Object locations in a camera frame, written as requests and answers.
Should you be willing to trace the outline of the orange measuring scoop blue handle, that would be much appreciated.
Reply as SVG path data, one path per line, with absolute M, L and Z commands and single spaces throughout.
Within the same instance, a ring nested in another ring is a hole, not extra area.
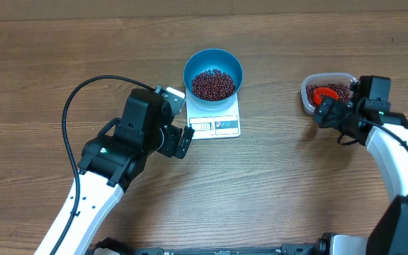
M 334 90 L 327 87 L 317 87 L 313 93 L 313 101 L 315 105 L 318 106 L 323 101 L 324 97 L 339 100 L 339 95 Z

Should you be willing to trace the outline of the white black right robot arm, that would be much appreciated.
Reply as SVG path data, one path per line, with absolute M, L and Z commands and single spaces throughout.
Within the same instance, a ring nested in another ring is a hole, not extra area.
M 324 234 L 314 254 L 408 255 L 408 120 L 390 110 L 390 87 L 387 77 L 361 76 L 348 101 L 327 93 L 315 99 L 316 124 L 349 136 L 350 145 L 365 146 L 374 158 L 390 205 L 369 237 Z

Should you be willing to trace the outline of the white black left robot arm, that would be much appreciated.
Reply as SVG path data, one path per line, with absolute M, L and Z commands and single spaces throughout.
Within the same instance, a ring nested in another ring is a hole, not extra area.
M 185 157 L 194 131 L 171 124 L 185 102 L 185 93 L 171 87 L 132 90 L 122 117 L 84 145 L 77 164 L 79 179 L 36 254 L 85 254 L 149 155 Z

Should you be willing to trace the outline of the white digital kitchen scale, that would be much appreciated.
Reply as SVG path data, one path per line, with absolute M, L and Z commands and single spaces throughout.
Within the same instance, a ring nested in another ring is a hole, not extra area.
M 186 91 L 187 125 L 194 129 L 194 140 L 234 138 L 241 135 L 237 95 L 222 103 L 203 101 Z

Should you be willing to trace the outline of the red beans in bowl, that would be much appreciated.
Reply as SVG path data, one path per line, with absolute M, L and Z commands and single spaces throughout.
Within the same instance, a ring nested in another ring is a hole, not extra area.
M 236 91 L 233 78 L 219 69 L 201 72 L 191 84 L 193 95 L 204 101 L 222 101 Z

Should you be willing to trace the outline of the teal blue bowl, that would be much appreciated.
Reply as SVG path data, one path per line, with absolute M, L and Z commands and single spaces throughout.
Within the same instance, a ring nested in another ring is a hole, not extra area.
M 236 91 L 231 96 L 237 94 L 244 80 L 244 70 L 240 61 L 230 52 L 217 48 L 201 50 L 195 53 L 186 63 L 183 70 L 183 82 L 187 91 L 192 93 L 192 80 L 195 76 L 209 69 L 219 69 L 221 72 L 229 74 L 235 83 Z

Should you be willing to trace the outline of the red adzuki beans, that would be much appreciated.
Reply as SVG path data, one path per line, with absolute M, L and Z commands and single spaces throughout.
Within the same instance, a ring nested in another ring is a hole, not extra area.
M 332 89 L 332 90 L 334 90 L 335 92 L 338 93 L 338 95 L 339 95 L 339 100 L 338 101 L 342 101 L 344 103 L 349 102 L 349 97 L 351 95 L 351 92 L 349 91 L 349 88 L 344 84 L 324 84 L 324 85 L 311 84 L 311 85 L 307 85 L 305 87 L 307 100 L 308 100 L 308 102 L 310 103 L 311 106 L 314 106 L 314 107 L 316 106 L 314 101 L 313 101 L 313 93 L 314 93 L 314 90 L 317 87 L 330 88 L 330 89 Z

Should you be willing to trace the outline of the clear plastic container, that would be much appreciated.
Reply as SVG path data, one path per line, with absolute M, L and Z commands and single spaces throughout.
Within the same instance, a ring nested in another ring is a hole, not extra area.
M 352 82 L 358 81 L 355 76 L 343 72 L 312 74 L 308 76 L 301 84 L 300 93 L 304 111 L 309 114 L 314 114 L 315 107 L 310 103 L 307 97 L 306 88 L 308 85 L 326 85 L 326 84 L 344 84 L 350 86 Z

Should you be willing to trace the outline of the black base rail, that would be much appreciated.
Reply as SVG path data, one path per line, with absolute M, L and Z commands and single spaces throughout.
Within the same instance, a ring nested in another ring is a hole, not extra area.
M 315 243 L 282 244 L 280 247 L 242 247 L 210 249 L 130 248 L 126 243 L 110 237 L 88 248 L 85 255 L 301 255 L 329 254 L 335 233 L 324 233 Z

